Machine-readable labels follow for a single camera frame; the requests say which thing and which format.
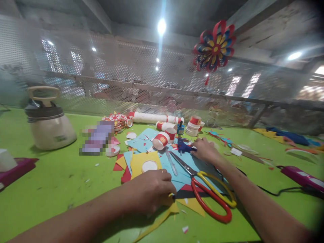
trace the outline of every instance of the hanging paper flower decoration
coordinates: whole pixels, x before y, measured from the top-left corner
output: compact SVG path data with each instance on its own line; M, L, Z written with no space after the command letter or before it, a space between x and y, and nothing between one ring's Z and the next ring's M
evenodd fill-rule
M226 21L222 20L214 26L213 32L205 30L200 35L200 43L195 45L194 53L198 56L194 59L197 70L206 69L208 73L215 72L217 67L226 66L228 58L233 56L232 46L236 42L233 36L234 25L226 27Z

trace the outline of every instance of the yellow scissors handle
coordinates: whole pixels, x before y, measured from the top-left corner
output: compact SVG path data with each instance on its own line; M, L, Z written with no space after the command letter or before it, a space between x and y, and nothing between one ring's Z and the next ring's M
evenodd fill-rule
M230 207L235 208L236 207L236 201L234 198L234 194L227 188L227 186L218 178L216 178L215 176L208 174L206 172L200 171L197 173L197 176L200 177L206 184L207 186L217 195L219 196L225 203L227 203ZM227 198L225 198L222 194L220 194L213 186L212 184L210 184L209 181L207 181L207 179L205 177L210 177L213 178L215 180L217 180L225 189L226 191L229 193L231 200L228 200Z

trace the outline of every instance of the green table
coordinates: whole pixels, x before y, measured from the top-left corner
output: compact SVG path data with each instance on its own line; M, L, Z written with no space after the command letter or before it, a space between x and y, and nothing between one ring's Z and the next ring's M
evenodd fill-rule
M0 116L0 148L8 149L14 157L39 158L35 169L0 192L0 242L7 241L34 225L66 211L68 207L78 206L120 185L123 172L112 171L116 158L108 159L104 155L79 156L79 148L85 140L79 131L87 125L95 125L101 117L75 114L67 114L67 117L78 134L77 141L65 148L46 152L38 150L33 145L29 124L22 109L12 109ZM140 134L148 126L135 124L132 128L134 132ZM246 144L263 157L273 159L275 165L294 165L323 179L322 162L313 164L286 155L285 148L288 147L286 145L248 129L224 128L220 133L236 144ZM121 153L127 151L125 136L126 132L117 135L121 142ZM216 138L208 135L208 139L220 145L221 153L229 151L229 148L223 147ZM244 171L254 183L271 192L276 193L283 188L298 186L277 168L271 171L267 166L245 157L242 161L236 156L228 156L228 159ZM322 215L320 199L291 192L285 192L279 197L270 197L306 227L316 228L318 217ZM224 213L212 199L208 198L207 202L216 212ZM170 216L141 242L237 242L260 239L242 207L232 210L232 222L224 225L208 214L203 218L181 204L178 206L180 210L186 210L187 214L180 211L175 218ZM147 219L144 216L117 220L107 226L96 240L132 242L153 219L154 217ZM187 234L182 232L184 226L189 226Z

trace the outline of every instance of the kettle handle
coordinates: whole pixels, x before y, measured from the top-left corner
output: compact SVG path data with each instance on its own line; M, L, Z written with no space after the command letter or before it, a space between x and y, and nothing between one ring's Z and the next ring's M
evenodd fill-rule
M53 97L46 97L46 98L43 98L43 97L34 97L34 91L35 90L38 90L38 89L47 89L47 90L53 90L55 91L55 96ZM51 86L34 86L34 87L29 87L27 89L28 91L28 94L29 94L29 97L32 99L32 100L39 100L39 101L42 101L43 104L46 106L46 107L51 107L51 101L52 100L55 100L57 97L60 96L60 90L58 88L55 88L55 87L51 87Z

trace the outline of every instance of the electric kettle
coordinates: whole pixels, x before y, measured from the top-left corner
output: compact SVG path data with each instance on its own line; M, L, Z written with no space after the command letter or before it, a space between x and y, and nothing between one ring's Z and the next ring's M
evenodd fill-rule
M35 90L53 91L53 97L34 97ZM60 106L52 100L59 97L60 90L49 86L27 89L30 101L25 108L35 146L41 150L53 150L73 143L77 135Z

